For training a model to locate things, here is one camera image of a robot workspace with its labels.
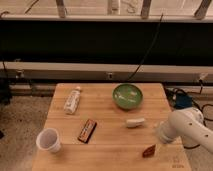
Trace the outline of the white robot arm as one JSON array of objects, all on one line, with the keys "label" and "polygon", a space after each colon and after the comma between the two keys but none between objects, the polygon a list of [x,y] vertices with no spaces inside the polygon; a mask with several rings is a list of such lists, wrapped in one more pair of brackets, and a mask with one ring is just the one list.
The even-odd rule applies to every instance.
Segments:
[{"label": "white robot arm", "polygon": [[156,150],[185,136],[213,154],[213,131],[205,127],[203,121],[202,112],[195,107],[172,111],[155,127]]}]

